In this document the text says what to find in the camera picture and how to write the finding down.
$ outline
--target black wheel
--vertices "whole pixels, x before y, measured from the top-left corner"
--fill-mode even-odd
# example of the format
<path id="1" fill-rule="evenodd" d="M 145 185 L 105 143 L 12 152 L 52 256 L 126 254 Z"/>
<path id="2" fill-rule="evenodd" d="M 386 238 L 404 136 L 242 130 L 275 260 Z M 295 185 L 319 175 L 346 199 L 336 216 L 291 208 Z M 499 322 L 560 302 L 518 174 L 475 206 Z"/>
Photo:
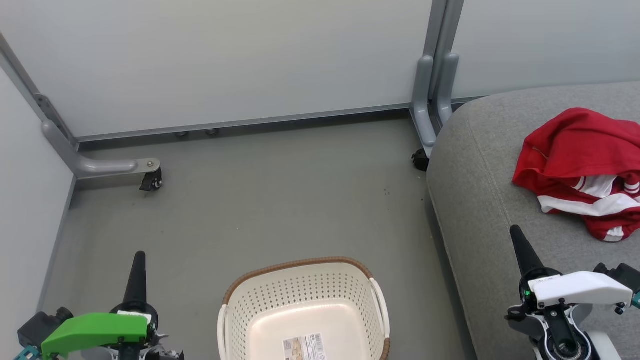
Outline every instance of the black wheel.
<path id="1" fill-rule="evenodd" d="M 158 168 L 154 172 L 147 172 L 140 184 L 140 190 L 144 192 L 152 192 L 162 187 L 162 169 Z"/>
<path id="2" fill-rule="evenodd" d="M 424 149 L 420 149 L 415 152 L 415 154 L 411 155 L 411 159 L 413 161 L 413 166 L 420 171 L 427 171 L 429 167 L 429 158 L 427 154 L 424 152 Z"/>

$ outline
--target gray sofa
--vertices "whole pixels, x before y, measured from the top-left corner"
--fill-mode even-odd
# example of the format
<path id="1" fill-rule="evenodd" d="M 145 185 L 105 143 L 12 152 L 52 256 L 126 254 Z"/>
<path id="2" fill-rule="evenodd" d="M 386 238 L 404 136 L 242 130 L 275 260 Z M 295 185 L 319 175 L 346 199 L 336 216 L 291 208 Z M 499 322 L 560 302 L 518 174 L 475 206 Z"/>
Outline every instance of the gray sofa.
<path id="1" fill-rule="evenodd" d="M 546 215 L 511 182 L 524 138 L 572 107 L 640 122 L 640 83 L 559 86 L 493 95 L 462 106 L 438 135 L 429 196 L 479 359 L 532 359 L 527 337 L 509 328 L 520 274 L 509 237 L 518 224 L 545 266 L 563 273 L 627 263 L 640 269 L 640 231 L 619 243 L 595 240 L 582 220 Z M 640 310 L 594 307 L 584 330 L 606 332 L 624 360 L 640 359 Z"/>

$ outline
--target sticker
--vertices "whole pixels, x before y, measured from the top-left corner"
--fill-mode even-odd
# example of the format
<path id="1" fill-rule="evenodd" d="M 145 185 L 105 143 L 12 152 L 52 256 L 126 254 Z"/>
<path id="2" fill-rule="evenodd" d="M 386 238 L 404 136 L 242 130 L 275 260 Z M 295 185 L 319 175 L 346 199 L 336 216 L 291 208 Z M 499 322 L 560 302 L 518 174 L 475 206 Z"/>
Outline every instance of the sticker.
<path id="1" fill-rule="evenodd" d="M 145 318 L 147 318 L 147 325 L 151 324 L 150 314 L 141 314 L 141 313 L 133 313 L 131 311 L 118 310 L 118 315 L 144 316 Z"/>
<path id="2" fill-rule="evenodd" d="M 321 334 L 299 336 L 283 341 L 282 345 L 285 360 L 327 360 Z"/>
<path id="3" fill-rule="evenodd" d="M 536 284 L 539 284 L 543 281 L 549 281 L 551 279 L 555 279 L 556 277 L 560 277 L 562 275 L 553 275 L 553 276 L 547 276 L 547 277 L 540 277 L 539 279 L 533 279 L 533 280 L 529 280 L 528 284 L 529 284 L 529 289 L 531 289 L 532 292 L 535 292 L 534 287 Z"/>

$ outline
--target basket label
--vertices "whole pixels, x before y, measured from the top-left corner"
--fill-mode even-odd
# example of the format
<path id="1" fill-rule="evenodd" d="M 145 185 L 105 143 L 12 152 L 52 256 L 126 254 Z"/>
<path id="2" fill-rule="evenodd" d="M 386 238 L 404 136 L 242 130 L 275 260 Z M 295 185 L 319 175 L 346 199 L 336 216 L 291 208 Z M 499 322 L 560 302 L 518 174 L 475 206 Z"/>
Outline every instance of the basket label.
<path id="1" fill-rule="evenodd" d="M 285 360 L 327 360 L 319 333 L 285 340 L 282 345 Z"/>

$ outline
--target basket handle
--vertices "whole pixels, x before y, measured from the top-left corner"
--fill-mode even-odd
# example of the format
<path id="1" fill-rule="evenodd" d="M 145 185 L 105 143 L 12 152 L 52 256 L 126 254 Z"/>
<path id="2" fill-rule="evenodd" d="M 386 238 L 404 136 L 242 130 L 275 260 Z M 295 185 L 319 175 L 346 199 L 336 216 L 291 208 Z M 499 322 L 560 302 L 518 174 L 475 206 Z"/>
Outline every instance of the basket handle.
<path id="1" fill-rule="evenodd" d="M 225 319 L 227 318 L 227 305 L 222 305 L 218 313 L 218 352 L 220 360 L 227 360 L 227 346 L 225 344 Z"/>
<path id="2" fill-rule="evenodd" d="M 380 285 L 378 285 L 378 282 L 374 278 L 369 279 L 369 281 L 371 281 L 371 284 L 376 291 L 376 297 L 378 298 L 378 312 L 380 315 L 382 315 L 382 324 L 384 326 L 385 338 L 389 339 L 389 336 L 391 334 L 391 324 L 389 322 L 387 301 L 385 301 L 385 296 L 382 295 L 382 289 L 380 288 Z"/>

